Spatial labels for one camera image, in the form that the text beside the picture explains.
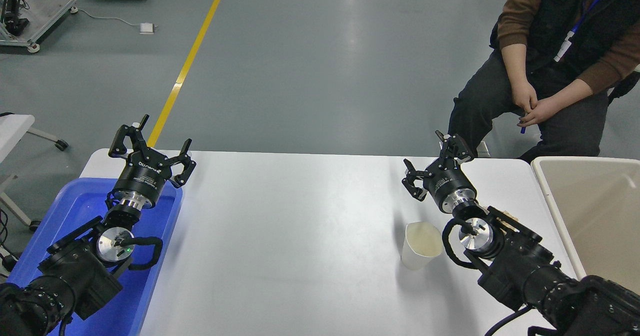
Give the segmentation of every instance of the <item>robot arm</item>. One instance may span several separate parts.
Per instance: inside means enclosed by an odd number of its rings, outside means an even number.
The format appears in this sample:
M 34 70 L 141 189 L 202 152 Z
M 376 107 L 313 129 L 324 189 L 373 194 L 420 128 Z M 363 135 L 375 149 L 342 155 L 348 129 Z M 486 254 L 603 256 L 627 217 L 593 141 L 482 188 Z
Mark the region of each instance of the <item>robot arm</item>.
M 87 319 L 122 290 L 118 277 L 125 270 L 144 270 L 158 262 L 162 240 L 134 237 L 133 226 L 143 208 L 152 208 L 168 179 L 183 186 L 196 163 L 187 151 L 168 158 L 147 147 L 140 133 L 148 115 L 138 127 L 121 126 L 109 150 L 111 157 L 126 159 L 113 190 L 107 195 L 103 220 L 97 216 L 46 249 L 50 256 L 38 265 L 42 276 L 24 288 L 12 283 L 0 285 L 0 335 L 41 336 L 60 323 L 59 334 L 75 312 Z M 132 152 L 124 146 L 130 136 Z M 183 164 L 183 171 L 172 179 L 171 166 Z M 142 265 L 132 264 L 136 245 L 153 245 L 153 257 Z
M 442 142 L 439 158 L 425 171 L 416 171 L 405 160 L 402 183 L 420 201 L 429 193 L 443 213 L 453 216 L 442 235 L 446 253 L 457 265 L 479 270 L 480 287 L 516 311 L 514 317 L 535 308 L 555 327 L 532 326 L 529 336 L 640 334 L 637 294 L 598 276 L 578 281 L 564 274 L 560 263 L 552 262 L 553 254 L 540 245 L 541 236 L 507 213 L 478 204 L 475 188 L 460 169 L 460 163 L 473 159 L 466 143 L 455 135 L 437 134 Z M 422 181 L 422 187 L 415 186 L 416 181 Z M 458 238 L 468 262 L 451 249 L 450 232 L 455 225 L 461 226 Z
M 29 20 L 19 17 L 21 7 L 26 7 L 25 0 L 2 0 L 2 12 L 0 13 L 0 23 L 6 30 L 14 36 L 19 36 L 29 24 Z

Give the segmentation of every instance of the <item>blue bin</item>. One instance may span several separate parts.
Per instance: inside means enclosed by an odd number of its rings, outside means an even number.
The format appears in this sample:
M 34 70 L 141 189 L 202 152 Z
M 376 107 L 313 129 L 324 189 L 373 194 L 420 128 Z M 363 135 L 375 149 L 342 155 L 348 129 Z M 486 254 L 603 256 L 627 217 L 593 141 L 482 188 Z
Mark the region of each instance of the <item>blue bin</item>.
M 113 189 L 115 182 L 116 179 L 78 178 L 64 186 L 7 282 L 24 287 L 40 276 L 42 273 L 37 267 L 48 257 L 47 247 L 95 216 L 105 215 L 106 195 Z M 66 334 L 69 336 L 101 334 L 135 336 L 140 332 L 178 219 L 182 198 L 183 191 L 180 188 L 173 188 L 170 184 L 165 186 L 156 206 L 142 210 L 140 221 L 133 227 L 134 236 L 162 238 L 164 247 L 158 263 L 148 270 L 126 270 L 118 279 L 123 290 L 87 320 L 74 315 L 73 322 L 66 327 Z M 134 263 L 146 263 L 151 259 L 152 254 L 153 246 L 138 246 L 132 257 Z M 56 327 L 50 334 L 58 334 L 58 328 Z

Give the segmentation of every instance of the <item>black vest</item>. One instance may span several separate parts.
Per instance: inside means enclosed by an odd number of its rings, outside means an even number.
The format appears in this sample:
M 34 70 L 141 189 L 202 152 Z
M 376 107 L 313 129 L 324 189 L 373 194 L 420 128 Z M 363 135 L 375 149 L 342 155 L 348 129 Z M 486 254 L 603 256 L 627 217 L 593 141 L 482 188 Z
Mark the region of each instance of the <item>black vest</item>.
M 526 69 L 535 71 L 554 64 L 561 44 L 575 25 L 585 0 L 541 0 L 527 40 Z M 595 64 L 626 30 L 640 19 L 640 0 L 600 0 L 587 14 L 571 38 L 560 67 L 576 78 Z M 498 48 L 498 24 L 491 33 L 491 46 Z

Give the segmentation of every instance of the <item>white paper cup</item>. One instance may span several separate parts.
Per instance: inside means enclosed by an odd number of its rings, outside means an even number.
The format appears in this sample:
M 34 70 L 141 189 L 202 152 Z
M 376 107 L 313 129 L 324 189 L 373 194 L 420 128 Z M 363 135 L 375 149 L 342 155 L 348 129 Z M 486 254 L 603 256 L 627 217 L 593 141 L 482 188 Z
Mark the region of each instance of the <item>white paper cup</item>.
M 402 263 L 409 270 L 419 270 L 442 253 L 442 236 L 429 222 L 413 222 L 404 229 Z

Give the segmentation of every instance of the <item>brown sweater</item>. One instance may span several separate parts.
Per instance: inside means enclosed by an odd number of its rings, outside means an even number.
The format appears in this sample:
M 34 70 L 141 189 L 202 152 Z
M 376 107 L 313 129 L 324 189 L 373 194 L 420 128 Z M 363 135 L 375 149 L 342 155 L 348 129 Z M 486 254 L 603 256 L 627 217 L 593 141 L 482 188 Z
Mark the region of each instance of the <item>brown sweater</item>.
M 507 0 L 498 24 L 500 49 L 512 44 L 527 44 L 529 28 L 538 12 L 541 0 Z M 594 0 L 586 0 L 586 8 Z M 578 78 L 598 93 L 622 80 L 640 64 L 640 21 L 626 33 Z

